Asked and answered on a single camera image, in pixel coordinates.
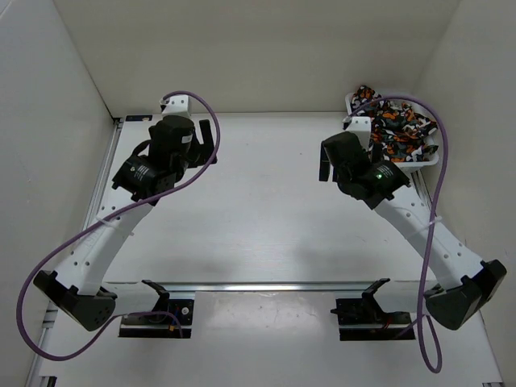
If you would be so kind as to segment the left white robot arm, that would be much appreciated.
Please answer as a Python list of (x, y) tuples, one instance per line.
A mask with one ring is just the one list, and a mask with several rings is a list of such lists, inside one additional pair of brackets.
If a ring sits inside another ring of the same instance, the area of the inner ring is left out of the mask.
[(163, 286), (150, 280), (108, 283), (103, 278), (135, 227), (157, 205), (157, 195), (173, 189), (187, 169), (217, 161), (207, 119), (194, 123), (167, 115), (148, 132), (148, 139), (114, 175), (97, 214), (98, 228), (81, 237), (52, 271), (41, 270), (33, 280), (87, 331), (96, 331), (115, 315), (141, 312), (152, 323), (166, 319), (169, 294)]

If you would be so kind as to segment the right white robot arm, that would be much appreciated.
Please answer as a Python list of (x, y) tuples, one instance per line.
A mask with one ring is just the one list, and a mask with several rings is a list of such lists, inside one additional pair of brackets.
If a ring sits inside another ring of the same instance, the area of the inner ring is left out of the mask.
[(364, 202), (429, 259), (438, 286), (424, 292), (423, 309), (441, 326), (458, 330), (505, 278), (501, 261), (484, 260), (465, 247), (436, 220), (408, 176), (391, 161), (372, 162), (355, 134), (343, 131), (322, 141), (319, 179)]

